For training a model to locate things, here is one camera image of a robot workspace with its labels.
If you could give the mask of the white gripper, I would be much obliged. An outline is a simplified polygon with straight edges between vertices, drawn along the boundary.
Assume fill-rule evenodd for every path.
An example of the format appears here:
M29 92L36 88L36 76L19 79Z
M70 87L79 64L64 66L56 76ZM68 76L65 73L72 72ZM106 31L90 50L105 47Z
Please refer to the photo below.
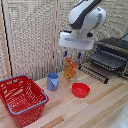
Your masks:
M61 32L59 45L62 47L77 48L82 50L91 50L93 48L94 39L92 37L86 37L85 39L80 39L79 37L74 38L69 32ZM68 51L64 51L64 57L67 57ZM78 59L80 59L82 53L79 52Z

